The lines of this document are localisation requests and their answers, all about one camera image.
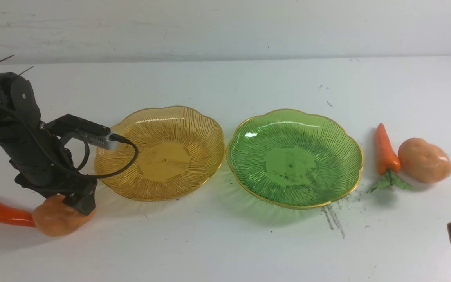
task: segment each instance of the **robotic arm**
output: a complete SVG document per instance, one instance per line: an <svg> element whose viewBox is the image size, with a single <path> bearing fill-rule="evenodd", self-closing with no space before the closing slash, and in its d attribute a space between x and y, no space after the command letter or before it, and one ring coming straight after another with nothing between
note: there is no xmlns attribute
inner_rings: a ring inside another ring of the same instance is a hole
<svg viewBox="0 0 451 282"><path fill-rule="evenodd" d="M118 143L130 144L135 154L121 170L108 175L83 175L75 168L70 150L64 145L80 139L107 150ZM15 182L43 197L65 195L64 203L89 215L95 209L95 188L98 178L119 174L130 167L138 156L131 141L111 132L109 127L67 114L48 124L41 121L31 83L15 73L0 73L0 146L10 164L20 173Z"/></svg>

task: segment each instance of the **yellow plate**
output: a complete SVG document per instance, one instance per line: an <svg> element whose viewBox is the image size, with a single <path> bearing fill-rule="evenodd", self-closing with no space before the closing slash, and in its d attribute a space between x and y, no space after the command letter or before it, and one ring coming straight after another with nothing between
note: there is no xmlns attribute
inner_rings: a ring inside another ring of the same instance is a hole
<svg viewBox="0 0 451 282"><path fill-rule="evenodd" d="M139 148L136 162L125 172L102 179L121 196L139 201L168 200L202 186L220 167L225 155L220 125L189 107L148 108L112 127ZM97 148L95 172L122 168L134 150Z"/></svg>

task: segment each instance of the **white tabletop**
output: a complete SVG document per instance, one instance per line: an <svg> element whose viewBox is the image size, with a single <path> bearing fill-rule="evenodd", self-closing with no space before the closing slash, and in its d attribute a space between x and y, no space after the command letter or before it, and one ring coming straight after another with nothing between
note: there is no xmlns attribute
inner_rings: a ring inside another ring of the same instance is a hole
<svg viewBox="0 0 451 282"><path fill-rule="evenodd" d="M451 57L57 64L25 77L44 121L70 113L114 125L138 109L185 105L229 141L243 120L273 109L322 114L362 145L365 165L357 190L329 207L334 219L256 200L225 163L178 201L135 202L99 184L97 216L70 236L0 225L0 281L451 282L451 177L421 192L366 194L379 178L378 123L394 148L422 137L451 158ZM69 147L79 163L82 143ZM14 183L7 161L0 148L0 200L33 209L43 199Z"/></svg>

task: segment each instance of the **white wall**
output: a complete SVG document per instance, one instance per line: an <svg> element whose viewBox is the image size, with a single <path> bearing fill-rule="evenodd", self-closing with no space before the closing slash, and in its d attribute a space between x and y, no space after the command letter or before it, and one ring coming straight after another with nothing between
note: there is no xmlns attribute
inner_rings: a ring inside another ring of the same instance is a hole
<svg viewBox="0 0 451 282"><path fill-rule="evenodd" d="M12 63L451 54L451 0L0 0Z"/></svg>

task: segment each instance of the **potato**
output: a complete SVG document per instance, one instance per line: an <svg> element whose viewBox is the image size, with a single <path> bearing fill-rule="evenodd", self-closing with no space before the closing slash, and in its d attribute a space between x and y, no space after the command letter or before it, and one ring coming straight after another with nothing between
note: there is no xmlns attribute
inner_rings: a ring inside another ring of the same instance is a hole
<svg viewBox="0 0 451 282"><path fill-rule="evenodd" d="M76 231L92 219L95 210L84 216L77 210L62 203L64 195L47 198L41 206L32 212L36 227L48 236L65 236Z"/></svg>
<svg viewBox="0 0 451 282"><path fill-rule="evenodd" d="M421 138L410 138L398 150L406 174L424 183L436 183L451 175L451 162L438 146Z"/></svg>

